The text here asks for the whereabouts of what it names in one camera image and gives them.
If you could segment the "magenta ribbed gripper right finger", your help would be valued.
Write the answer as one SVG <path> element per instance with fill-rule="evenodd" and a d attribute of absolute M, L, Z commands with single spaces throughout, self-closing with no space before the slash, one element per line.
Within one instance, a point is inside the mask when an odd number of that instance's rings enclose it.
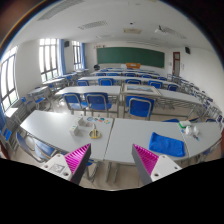
<path fill-rule="evenodd" d="M 181 167 L 168 156 L 157 156 L 148 149 L 136 144 L 132 145 L 132 156 L 144 185 L 181 170 Z"/>

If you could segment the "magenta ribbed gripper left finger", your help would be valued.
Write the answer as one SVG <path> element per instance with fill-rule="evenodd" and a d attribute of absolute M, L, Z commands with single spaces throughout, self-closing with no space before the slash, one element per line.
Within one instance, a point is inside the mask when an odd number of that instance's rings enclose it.
<path fill-rule="evenodd" d="M 55 155 L 42 166 L 42 169 L 78 185 L 90 155 L 91 145 L 86 144 L 66 155 Z"/>

